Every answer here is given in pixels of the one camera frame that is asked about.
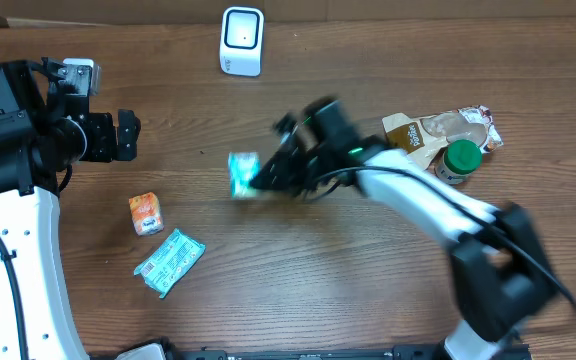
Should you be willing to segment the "beige Pantree bread bag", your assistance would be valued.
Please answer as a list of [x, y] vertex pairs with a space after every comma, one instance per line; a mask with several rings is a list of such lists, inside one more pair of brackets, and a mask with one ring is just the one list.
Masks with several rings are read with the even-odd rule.
[[384, 117], [382, 125], [390, 145], [405, 150], [424, 169], [444, 148], [457, 140], [472, 141], [483, 154], [503, 145], [492, 113], [484, 105], [416, 118], [395, 113]]

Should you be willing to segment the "teal Kleenex tissue pack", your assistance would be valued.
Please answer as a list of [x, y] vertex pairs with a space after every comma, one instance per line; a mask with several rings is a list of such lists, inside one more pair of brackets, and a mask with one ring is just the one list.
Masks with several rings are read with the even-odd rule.
[[257, 190], [250, 183], [261, 169], [258, 154], [256, 152], [230, 153], [228, 156], [228, 168], [232, 198], [256, 197]]

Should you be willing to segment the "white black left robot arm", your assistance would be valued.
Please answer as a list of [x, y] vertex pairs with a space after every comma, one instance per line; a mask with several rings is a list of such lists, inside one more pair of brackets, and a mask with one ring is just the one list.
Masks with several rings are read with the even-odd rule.
[[59, 242], [60, 196], [74, 164], [130, 161], [141, 124], [93, 113], [90, 59], [0, 63], [0, 358], [83, 359]]

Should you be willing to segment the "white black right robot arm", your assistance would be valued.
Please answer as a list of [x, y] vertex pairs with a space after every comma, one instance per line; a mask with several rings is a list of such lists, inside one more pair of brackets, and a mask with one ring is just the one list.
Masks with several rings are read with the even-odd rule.
[[286, 114], [274, 127], [277, 152], [251, 187], [307, 196], [334, 180], [406, 217], [447, 254], [461, 320], [437, 359], [494, 359], [520, 326], [555, 296], [567, 294], [524, 208], [471, 198], [377, 136], [364, 138], [341, 102], [324, 97]]

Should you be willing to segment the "orange Kleenex tissue pack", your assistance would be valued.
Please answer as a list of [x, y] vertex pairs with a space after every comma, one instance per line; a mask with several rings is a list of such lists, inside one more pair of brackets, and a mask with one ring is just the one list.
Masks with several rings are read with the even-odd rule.
[[153, 192], [130, 198], [129, 206], [134, 229], [139, 236], [152, 235], [164, 229], [160, 202]]

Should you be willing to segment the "teal wet wipes pack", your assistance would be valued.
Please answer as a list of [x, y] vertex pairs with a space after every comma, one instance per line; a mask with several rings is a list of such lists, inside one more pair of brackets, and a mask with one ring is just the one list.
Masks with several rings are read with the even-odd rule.
[[161, 246], [133, 272], [164, 299], [204, 254], [206, 246], [174, 229]]

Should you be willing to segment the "green lid jar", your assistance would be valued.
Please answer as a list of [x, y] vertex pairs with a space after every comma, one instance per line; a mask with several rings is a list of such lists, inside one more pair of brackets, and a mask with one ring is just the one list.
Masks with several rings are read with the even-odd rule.
[[482, 164], [480, 148], [472, 141], [462, 139], [451, 143], [435, 166], [436, 176], [450, 185], [465, 182]]

